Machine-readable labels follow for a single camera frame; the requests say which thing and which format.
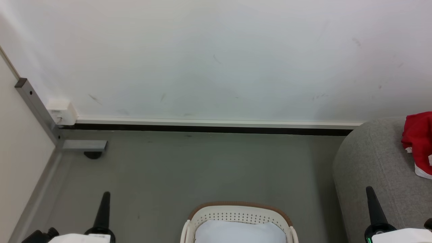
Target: brown basket rim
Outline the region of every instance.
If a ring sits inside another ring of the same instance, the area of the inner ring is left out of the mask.
[[[292,222],[289,219],[289,217],[280,209],[272,207],[272,206],[268,206],[268,205],[264,205],[264,204],[258,204],[258,203],[253,203],[253,202],[246,202],[246,201],[212,201],[212,202],[206,202],[203,203],[201,205],[199,205],[198,207],[196,207],[191,214],[189,215],[189,217],[187,218],[188,220],[192,220],[192,218],[194,217],[194,215],[202,208],[205,207],[210,207],[210,206],[244,206],[244,207],[253,207],[253,208],[263,208],[263,209],[268,209],[268,210],[272,210],[275,211],[276,213],[280,214],[283,219],[285,219],[285,221],[287,222],[288,226],[292,226]]]

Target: baseboard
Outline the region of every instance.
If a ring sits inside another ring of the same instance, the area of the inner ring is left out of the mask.
[[[62,128],[346,136],[361,124],[361,122],[209,121],[79,117],[75,125],[63,126]]]
[[[310,122],[310,121],[218,121],[183,119],[144,119],[78,117],[77,124],[111,125],[160,125],[160,126],[202,126],[236,128],[316,128],[316,129],[355,129],[363,122]]]
[[[70,163],[60,163],[63,154],[52,153],[8,243],[21,243],[35,230],[47,232],[46,223],[60,193]]]

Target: beige wall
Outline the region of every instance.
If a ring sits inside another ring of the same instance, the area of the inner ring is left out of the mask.
[[[0,57],[0,242],[9,240],[54,149]]]
[[[431,109],[431,12],[427,0],[1,0],[0,43],[79,122],[357,125]]]

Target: black rubber foot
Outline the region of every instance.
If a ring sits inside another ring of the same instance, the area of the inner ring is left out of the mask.
[[[96,160],[102,156],[102,152],[84,152],[84,155],[92,160]]]
[[[432,230],[432,218],[426,220],[424,226],[425,226],[426,229],[428,229],[428,230]]]

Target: metal bracket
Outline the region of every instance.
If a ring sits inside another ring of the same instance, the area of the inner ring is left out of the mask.
[[[39,121],[51,141],[57,147],[61,146],[61,150],[82,152],[104,152],[106,150],[108,143],[106,140],[65,140],[61,130],[26,78],[19,78],[15,89]]]
[[[15,85],[15,89],[18,91],[22,99],[32,111],[33,115],[39,121],[45,132],[50,137],[51,141],[57,145],[62,138],[60,129],[51,118],[50,114],[45,108],[45,105],[42,103],[38,94],[36,94],[30,82],[26,78],[19,78]]]

